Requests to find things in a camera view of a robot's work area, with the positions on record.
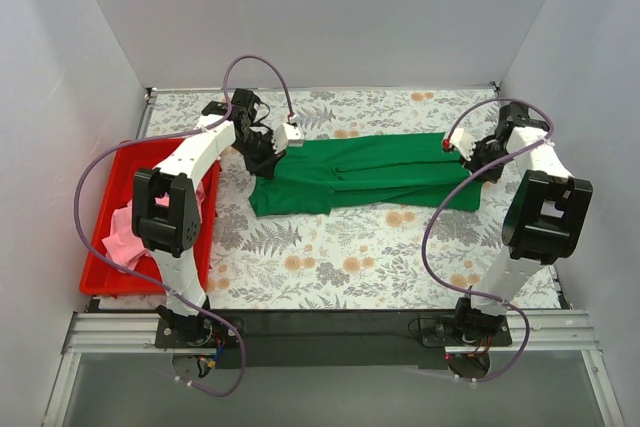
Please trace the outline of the green t shirt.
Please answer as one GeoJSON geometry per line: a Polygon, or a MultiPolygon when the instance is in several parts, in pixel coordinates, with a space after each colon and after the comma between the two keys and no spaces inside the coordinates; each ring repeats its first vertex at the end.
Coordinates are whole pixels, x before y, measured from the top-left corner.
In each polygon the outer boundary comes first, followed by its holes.
{"type": "Polygon", "coordinates": [[[377,203],[437,207],[470,173],[442,150],[441,133],[309,140],[289,148],[270,180],[257,178],[258,217],[329,214],[377,203]]]}

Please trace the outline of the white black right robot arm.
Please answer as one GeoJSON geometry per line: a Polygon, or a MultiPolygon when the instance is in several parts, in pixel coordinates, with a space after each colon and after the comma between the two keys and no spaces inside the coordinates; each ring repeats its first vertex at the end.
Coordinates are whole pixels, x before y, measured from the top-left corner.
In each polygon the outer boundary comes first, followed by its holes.
{"type": "Polygon", "coordinates": [[[529,279],[577,246],[593,195],[592,184],[575,177],[558,158],[547,139],[551,123],[534,119],[530,107],[510,101],[499,109],[494,133],[476,140],[458,126],[442,141],[445,151],[460,154],[481,182],[497,182],[504,170],[496,161],[515,158],[520,184],[507,210],[502,230],[503,247],[491,268],[473,287],[488,297],[464,295],[452,320],[454,336],[464,344],[494,337],[506,328],[506,304],[529,279]]]}

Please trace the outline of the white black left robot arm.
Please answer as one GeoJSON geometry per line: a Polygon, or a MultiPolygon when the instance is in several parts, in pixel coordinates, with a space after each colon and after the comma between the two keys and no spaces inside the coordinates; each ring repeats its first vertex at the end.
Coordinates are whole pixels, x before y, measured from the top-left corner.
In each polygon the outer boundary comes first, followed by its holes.
{"type": "Polygon", "coordinates": [[[199,118],[199,133],[133,178],[132,231],[150,251],[168,287],[166,310],[182,317],[178,334],[193,347],[205,345],[213,333],[211,320],[199,313],[207,295],[193,252],[202,225],[197,187],[228,147],[243,156],[250,174],[266,179],[274,176],[284,156],[274,149],[273,130],[257,118],[262,101],[254,92],[235,90],[231,104],[231,115],[224,119],[226,106],[209,103],[199,118]]]}

